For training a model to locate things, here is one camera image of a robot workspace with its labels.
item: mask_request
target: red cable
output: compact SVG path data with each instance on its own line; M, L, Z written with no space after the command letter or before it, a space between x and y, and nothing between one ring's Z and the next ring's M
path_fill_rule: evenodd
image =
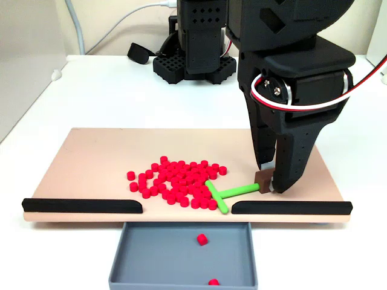
M387 62L387 55L382 59L382 61L377 65L375 66L375 68L367 75L364 77L364 79L362 79L359 83L357 83L353 88L351 88L349 91L347 91L346 93L342 94L341 96L339 97L342 97L343 95L347 95L349 94L350 92L352 92L354 89L358 88L360 85L362 85L363 83L365 83L370 77L372 77L385 63ZM258 86L263 80L263 77L261 77L259 80L257 80L257 82L254 84L254 86ZM268 103L266 103L265 101L257 98L257 96L253 93L253 91L250 91L251 95L257 100L259 101L260 103L262 103L263 105L267 106L267 107L270 107L272 109L276 109L276 110L279 110L279 111L286 111L286 112L308 112L308 111L315 111L315 110L320 110L320 109L310 109L310 110L296 110L296 109L283 109L283 108L279 108L279 107L276 107L276 106L272 106Z

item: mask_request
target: table surface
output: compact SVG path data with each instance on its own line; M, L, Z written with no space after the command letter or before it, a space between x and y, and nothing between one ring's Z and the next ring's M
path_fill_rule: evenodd
M359 56L354 81L371 69ZM253 224L260 290L385 285L387 86L381 77L360 87L317 139L344 200L353 203L350 222ZM122 223L23 220L21 201L33 194L72 127L249 128L249 119L236 74L222 85L168 85L151 64L124 56L69 56L62 78L0 144L3 289L108 289Z

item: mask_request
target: pink board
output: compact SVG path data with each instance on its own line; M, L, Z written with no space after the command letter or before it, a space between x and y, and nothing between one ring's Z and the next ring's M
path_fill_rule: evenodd
M256 165L248 129L78 129L68 134L33 198L134 199L142 214L24 213L26 221L215 221L215 222L346 222L350 215L222 214L178 203L168 205L161 195L143 199L130 192L127 171L136 174L160 162L208 160L229 172L213 181L217 190L254 182ZM237 201L343 201L320 153L312 150L303 177L283 194L259 192L225 199Z

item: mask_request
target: white cable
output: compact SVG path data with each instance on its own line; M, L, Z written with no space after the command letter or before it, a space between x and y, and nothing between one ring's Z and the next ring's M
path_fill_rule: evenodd
M231 48L231 39L229 39L229 42L227 43L227 46L226 46L226 49L224 50L224 52L222 53L222 55L220 55L220 57L224 57L230 50Z
M112 28L110 28L110 30L100 39L98 40L98 42L96 44L94 44L87 52L86 54L89 54L93 49L95 49L95 47L101 43L101 41L103 41L109 34L110 32L113 31L113 29L115 29L115 27L118 26L119 23L121 23L125 18L127 18L129 15L141 10L141 9L144 9L144 8L147 8L147 7L152 7L152 6L167 6L169 8L176 8L177 7L177 0L169 0L169 1L161 1L161 2L158 2L158 3L150 3L150 4L145 4L145 5L142 5L142 6L139 6L137 7L136 9L130 11L129 13L127 13L124 17L122 17L116 24L114 24L114 26Z
M377 74L383 70L384 66L381 66L374 74ZM270 106L274 106L279 109L289 109L289 110L297 110L297 111L310 111L310 110L317 110L317 109L323 109L332 105L336 105L350 97L350 93L354 93L359 87L353 89L350 92L344 93L341 97L336 98L332 101L328 101L326 103L321 103L321 104L316 104L316 105L306 105L306 106L294 106L294 105L285 105L285 104L280 104L276 103L275 101L270 101L267 98L265 98L263 95L260 95L258 91L255 88L255 83L262 77L262 74L258 75L254 81L252 82L251 85L251 90L253 95L263 101L264 103L267 103Z

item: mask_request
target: green plastic piece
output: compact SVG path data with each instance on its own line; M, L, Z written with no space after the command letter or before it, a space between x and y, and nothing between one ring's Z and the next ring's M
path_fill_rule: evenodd
M212 182L207 180L205 185L207 185L208 190L211 192L212 198L214 198L214 200L216 200L216 202L218 203L218 208L221 211L221 213L224 213L224 214L228 213L229 208L224 203L222 197L220 196L220 193L216 190L215 186L213 186Z
M237 195L244 195L245 193L249 192L257 192L259 190L259 184L254 183L250 185L245 185L233 189L227 189L223 190L222 192L218 192L220 197L223 198L231 198L232 196L237 196Z

